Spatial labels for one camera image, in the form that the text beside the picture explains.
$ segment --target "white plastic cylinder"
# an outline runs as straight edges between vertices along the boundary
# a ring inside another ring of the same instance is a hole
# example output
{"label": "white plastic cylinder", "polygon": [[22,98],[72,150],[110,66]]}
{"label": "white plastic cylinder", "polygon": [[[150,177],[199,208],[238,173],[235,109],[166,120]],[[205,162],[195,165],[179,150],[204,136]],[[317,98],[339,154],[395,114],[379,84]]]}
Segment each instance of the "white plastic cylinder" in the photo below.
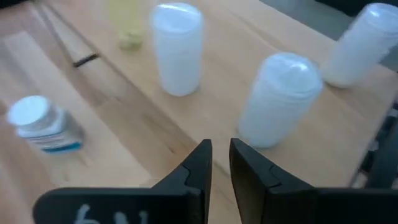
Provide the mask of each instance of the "white plastic cylinder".
{"label": "white plastic cylinder", "polygon": [[321,65],[323,79],[340,88],[354,85],[398,43],[398,7],[367,5]]}
{"label": "white plastic cylinder", "polygon": [[200,84],[203,16],[185,3],[158,5],[152,14],[154,48],[162,88],[173,96]]}
{"label": "white plastic cylinder", "polygon": [[239,121],[240,135],[254,147],[271,147],[288,135],[323,87],[307,58],[278,53],[267,58]]}

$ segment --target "bottle label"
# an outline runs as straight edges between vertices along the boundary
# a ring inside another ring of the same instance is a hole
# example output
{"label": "bottle label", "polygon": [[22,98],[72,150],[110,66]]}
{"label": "bottle label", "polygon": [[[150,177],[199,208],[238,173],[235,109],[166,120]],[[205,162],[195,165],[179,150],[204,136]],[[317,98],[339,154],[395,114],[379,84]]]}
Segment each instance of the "bottle label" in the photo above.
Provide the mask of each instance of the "bottle label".
{"label": "bottle label", "polygon": [[70,119],[59,133],[26,139],[44,152],[55,153],[81,148],[82,134],[80,127]]}

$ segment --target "blue label stripe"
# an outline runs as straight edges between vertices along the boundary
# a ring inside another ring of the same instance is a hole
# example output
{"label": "blue label stripe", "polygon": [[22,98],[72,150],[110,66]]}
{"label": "blue label stripe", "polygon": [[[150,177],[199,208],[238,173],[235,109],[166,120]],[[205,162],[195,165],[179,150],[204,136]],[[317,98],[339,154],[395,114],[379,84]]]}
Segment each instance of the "blue label stripe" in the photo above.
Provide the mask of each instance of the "blue label stripe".
{"label": "blue label stripe", "polygon": [[46,153],[55,153],[55,152],[74,151],[74,150],[77,150],[80,148],[81,148],[81,143],[76,142],[73,144],[69,144],[67,146],[55,147],[55,148],[50,148],[50,149],[42,149],[42,150]]}

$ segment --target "white cap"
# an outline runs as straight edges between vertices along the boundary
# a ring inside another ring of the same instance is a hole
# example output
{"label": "white cap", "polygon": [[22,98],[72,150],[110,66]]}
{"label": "white cap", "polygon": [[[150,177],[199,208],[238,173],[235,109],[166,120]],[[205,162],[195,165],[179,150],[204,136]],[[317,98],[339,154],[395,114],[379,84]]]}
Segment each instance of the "white cap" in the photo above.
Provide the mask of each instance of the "white cap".
{"label": "white cap", "polygon": [[43,96],[27,96],[11,106],[7,118],[10,124],[33,131],[46,127],[53,121],[54,108]]}
{"label": "white cap", "polygon": [[384,3],[368,4],[363,16],[368,24],[384,35],[397,38],[398,35],[398,7]]}
{"label": "white cap", "polygon": [[152,26],[166,35],[185,35],[203,24],[201,12],[186,3],[160,4],[152,13]]}
{"label": "white cap", "polygon": [[262,64],[260,73],[279,93],[308,97],[322,90],[318,68],[309,59],[288,52],[271,55]]}

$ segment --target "wood grain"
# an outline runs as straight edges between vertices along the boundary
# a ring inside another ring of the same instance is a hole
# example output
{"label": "wood grain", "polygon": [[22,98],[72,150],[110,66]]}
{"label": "wood grain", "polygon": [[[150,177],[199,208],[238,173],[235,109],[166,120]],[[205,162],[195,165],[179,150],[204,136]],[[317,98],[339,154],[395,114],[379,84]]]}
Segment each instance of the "wood grain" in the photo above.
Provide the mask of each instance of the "wood grain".
{"label": "wood grain", "polygon": [[54,29],[55,35],[65,44],[65,50],[74,62],[94,53],[83,41],[84,39],[80,38],[78,34],[70,32],[69,28],[51,10],[45,6],[37,7],[37,9],[39,10],[36,14],[37,18],[44,20],[44,26],[48,29]]}
{"label": "wood grain", "polygon": [[[157,1],[141,1],[148,24]],[[195,142],[211,138],[215,161],[229,171],[229,139],[261,61],[291,51],[321,63],[334,42],[257,0],[190,1],[205,16],[203,78],[190,96],[165,94],[149,26],[137,52],[118,49],[104,1],[53,0],[50,8],[89,42]],[[395,72],[377,67],[350,90],[326,86],[293,134],[262,151],[270,160],[316,186],[346,186],[398,89]]]}
{"label": "wood grain", "polygon": [[[45,95],[74,115],[86,141],[79,152],[48,156],[19,139],[1,116],[0,194],[7,195],[0,202],[3,223],[31,222],[37,197],[56,187],[151,187],[195,148],[195,141],[103,60],[70,68],[30,3],[10,10],[32,19],[36,29],[27,29],[25,19],[12,21],[8,26],[20,26],[17,32],[0,36],[3,113],[20,97]],[[72,55],[89,52],[61,21],[52,22],[63,29],[62,40]],[[215,165],[213,178],[210,223],[239,223],[228,175]]]}

